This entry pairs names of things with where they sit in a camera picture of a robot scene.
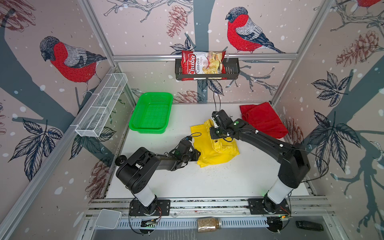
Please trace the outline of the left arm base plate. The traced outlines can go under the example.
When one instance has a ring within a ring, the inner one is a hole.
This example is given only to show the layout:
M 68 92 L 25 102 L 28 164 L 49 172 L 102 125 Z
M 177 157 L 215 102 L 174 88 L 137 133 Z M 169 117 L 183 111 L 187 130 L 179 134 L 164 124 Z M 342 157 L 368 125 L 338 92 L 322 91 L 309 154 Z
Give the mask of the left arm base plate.
M 129 216 L 132 216 L 132 217 L 169 216 L 170 208 L 171 208 L 170 200 L 155 199 L 149 206 L 145 207 L 139 200 L 134 199 L 130 203 Z

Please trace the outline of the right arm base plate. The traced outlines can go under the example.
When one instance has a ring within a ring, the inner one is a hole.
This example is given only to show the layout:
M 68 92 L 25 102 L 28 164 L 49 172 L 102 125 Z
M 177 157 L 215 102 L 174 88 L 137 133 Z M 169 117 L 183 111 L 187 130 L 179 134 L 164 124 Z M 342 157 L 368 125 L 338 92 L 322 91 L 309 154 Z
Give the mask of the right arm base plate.
M 250 210 L 251 215 L 290 215 L 291 209 L 290 205 L 286 199 L 280 204 L 275 204 L 271 200 L 264 198 L 254 198 L 248 199 L 248 209 Z

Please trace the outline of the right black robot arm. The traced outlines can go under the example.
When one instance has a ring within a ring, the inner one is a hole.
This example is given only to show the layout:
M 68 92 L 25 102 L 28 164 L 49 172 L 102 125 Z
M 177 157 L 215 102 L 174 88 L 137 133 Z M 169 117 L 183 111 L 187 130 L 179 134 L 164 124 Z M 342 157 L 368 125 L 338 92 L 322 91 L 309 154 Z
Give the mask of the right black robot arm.
M 212 112 L 212 119 L 214 126 L 210 127 L 211 139 L 231 138 L 246 142 L 262 150 L 280 164 L 278 178 L 262 201 L 265 212 L 276 213 L 281 203 L 289 193 L 299 187 L 311 169 L 303 145 L 282 142 L 242 119 L 233 121 L 224 110 Z

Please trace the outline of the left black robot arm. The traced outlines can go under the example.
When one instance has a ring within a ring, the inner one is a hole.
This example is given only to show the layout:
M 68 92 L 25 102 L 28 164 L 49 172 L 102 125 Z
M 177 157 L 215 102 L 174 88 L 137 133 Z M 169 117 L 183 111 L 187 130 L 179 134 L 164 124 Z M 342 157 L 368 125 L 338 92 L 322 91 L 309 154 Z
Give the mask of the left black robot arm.
M 115 159 L 118 167 L 116 177 L 133 196 L 130 203 L 130 216 L 168 216 L 170 201 L 159 200 L 148 183 L 155 171 L 176 171 L 190 162 L 198 161 L 201 152 L 193 146 L 193 136 L 181 139 L 178 145 L 164 154 L 156 154 L 144 147 L 139 148 L 130 157 L 120 155 Z

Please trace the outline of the yellow shorts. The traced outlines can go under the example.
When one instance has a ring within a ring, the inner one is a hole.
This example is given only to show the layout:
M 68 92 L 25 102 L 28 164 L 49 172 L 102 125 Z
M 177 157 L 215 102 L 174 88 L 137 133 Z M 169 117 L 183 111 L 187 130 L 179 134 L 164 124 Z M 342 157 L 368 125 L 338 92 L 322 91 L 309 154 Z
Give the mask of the yellow shorts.
M 194 140 L 194 148 L 198 150 L 197 164 L 201 167 L 224 164 L 240 154 L 235 140 L 231 138 L 212 140 L 210 128 L 214 126 L 213 120 L 207 120 L 201 125 L 191 126 L 191 133 L 198 133 Z

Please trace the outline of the red shorts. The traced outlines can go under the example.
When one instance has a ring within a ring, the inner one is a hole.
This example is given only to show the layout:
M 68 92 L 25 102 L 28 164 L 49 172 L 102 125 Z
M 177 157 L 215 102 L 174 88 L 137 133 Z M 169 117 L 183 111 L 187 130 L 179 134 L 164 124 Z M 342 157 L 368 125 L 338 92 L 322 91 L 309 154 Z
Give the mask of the red shorts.
M 270 103 L 260 105 L 241 105 L 242 119 L 257 130 L 276 139 L 282 139 L 288 130 Z

